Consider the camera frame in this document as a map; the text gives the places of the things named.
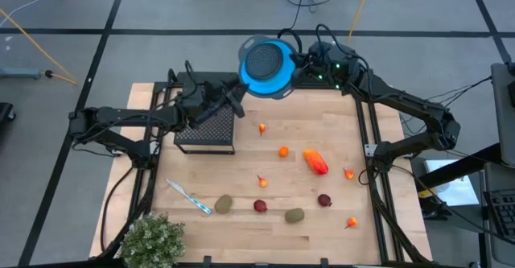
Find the red onion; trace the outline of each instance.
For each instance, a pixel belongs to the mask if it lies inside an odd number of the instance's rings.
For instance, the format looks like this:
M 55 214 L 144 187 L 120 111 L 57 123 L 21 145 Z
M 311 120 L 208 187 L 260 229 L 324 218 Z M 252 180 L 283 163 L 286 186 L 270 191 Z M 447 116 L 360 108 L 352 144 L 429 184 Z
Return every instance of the red onion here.
M 254 202 L 254 209 L 256 212 L 266 212 L 266 203 L 263 200 L 256 200 Z
M 332 202 L 331 202 L 331 197 L 329 197 L 328 195 L 326 194 L 322 194 L 319 196 L 319 204 L 322 206 L 322 207 L 331 207 L 332 205 Z

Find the wooden table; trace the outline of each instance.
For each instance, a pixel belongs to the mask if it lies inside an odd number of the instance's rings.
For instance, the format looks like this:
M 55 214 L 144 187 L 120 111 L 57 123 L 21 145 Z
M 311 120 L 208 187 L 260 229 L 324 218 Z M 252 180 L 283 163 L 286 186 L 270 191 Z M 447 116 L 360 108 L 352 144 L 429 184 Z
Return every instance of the wooden table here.
M 152 86 L 134 84 L 127 108 L 148 109 Z M 180 261 L 202 262 L 204 255 L 211 255 L 213 262 L 309 264 L 328 258 L 331 264 L 379 264 L 369 189 L 357 182 L 365 161 L 354 100 L 337 91 L 296 90 L 281 101 L 247 94 L 242 105 L 246 115 L 236 119 L 235 155 L 185 155 L 173 145 L 173 134 L 164 139 L 152 211 L 186 223 L 186 255 Z M 369 125 L 366 105 L 364 109 Z M 383 105 L 376 109 L 383 140 L 403 138 L 397 111 Z M 267 126 L 262 137 L 259 123 Z M 125 127 L 122 134 L 141 139 L 143 128 Z M 368 134 L 372 136 L 370 126 Z M 278 157 L 281 146 L 290 148 L 284 159 Z M 323 156 L 328 174 L 317 176 L 309 169 L 303 158 L 307 148 Z M 405 159 L 395 164 L 410 169 Z M 113 161 L 106 196 L 129 167 L 126 156 Z M 344 167 L 356 172 L 353 180 L 344 177 Z M 256 175 L 266 178 L 268 187 L 260 188 Z M 109 202 L 106 244 L 126 221 L 134 177 L 135 172 Z M 210 208 L 220 196 L 231 195 L 231 212 L 220 215 L 213 209 L 208 216 L 170 187 L 166 178 Z M 413 178 L 394 168 L 389 180 L 399 225 L 422 255 L 431 258 Z M 322 193 L 332 198 L 330 208 L 318 205 L 317 196 Z M 253 210 L 257 199 L 267 203 L 267 213 Z M 287 224 L 283 215 L 290 208 L 303 208 L 304 221 Z M 359 225 L 345 229 L 351 216 Z M 100 223 L 99 217 L 92 256 L 101 252 Z M 394 259 L 391 235 L 383 223 L 389 258 Z

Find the green plant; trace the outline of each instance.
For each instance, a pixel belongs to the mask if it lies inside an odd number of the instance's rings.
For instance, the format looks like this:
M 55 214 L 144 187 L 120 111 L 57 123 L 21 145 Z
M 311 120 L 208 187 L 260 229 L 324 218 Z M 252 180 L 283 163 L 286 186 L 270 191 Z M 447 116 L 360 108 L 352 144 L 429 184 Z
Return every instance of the green plant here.
M 129 227 L 120 256 L 130 268 L 171 268 L 184 256 L 183 235 L 184 223 L 173 224 L 167 215 L 151 212 Z

